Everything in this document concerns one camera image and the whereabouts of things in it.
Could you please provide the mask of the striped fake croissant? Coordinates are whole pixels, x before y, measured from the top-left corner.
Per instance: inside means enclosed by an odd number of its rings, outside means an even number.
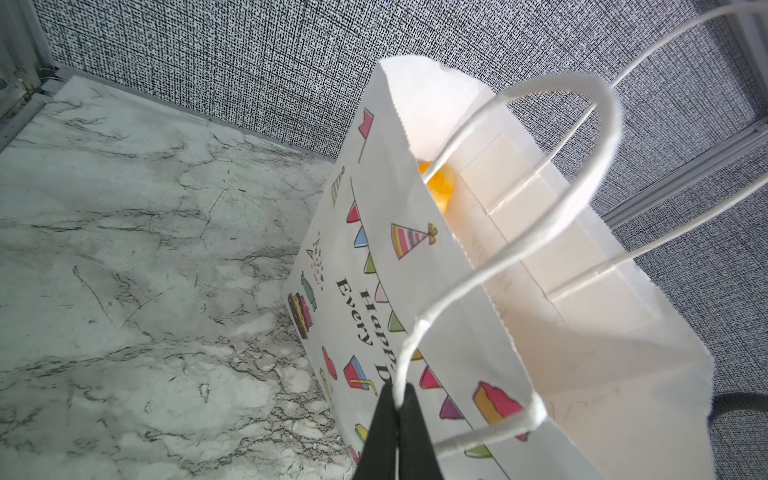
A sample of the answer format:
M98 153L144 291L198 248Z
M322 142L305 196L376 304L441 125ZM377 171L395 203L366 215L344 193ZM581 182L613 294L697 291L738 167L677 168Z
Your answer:
M456 187L456 174L450 164L444 164L427 182L427 189L437 208L445 214Z

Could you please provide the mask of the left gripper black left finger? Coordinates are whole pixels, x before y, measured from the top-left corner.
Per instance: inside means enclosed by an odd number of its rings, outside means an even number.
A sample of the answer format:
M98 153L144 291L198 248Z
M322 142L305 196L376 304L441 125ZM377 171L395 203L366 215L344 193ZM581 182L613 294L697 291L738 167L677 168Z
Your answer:
M353 480L395 480L397 478L399 414L393 386L385 383L368 430L368 438Z

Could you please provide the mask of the white printed paper bag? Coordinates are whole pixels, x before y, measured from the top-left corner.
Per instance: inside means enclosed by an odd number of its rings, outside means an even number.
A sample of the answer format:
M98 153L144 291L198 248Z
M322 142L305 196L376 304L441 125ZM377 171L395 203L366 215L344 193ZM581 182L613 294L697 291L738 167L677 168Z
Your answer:
M282 292L354 473L391 382L444 479L714 477L714 360L591 208L615 88L377 62Z

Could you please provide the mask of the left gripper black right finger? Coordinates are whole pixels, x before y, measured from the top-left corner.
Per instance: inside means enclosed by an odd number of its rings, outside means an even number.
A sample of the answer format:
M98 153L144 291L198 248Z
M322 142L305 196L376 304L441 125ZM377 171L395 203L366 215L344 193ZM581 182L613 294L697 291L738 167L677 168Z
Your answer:
M437 456L412 384L407 384L398 413L398 478L443 480Z

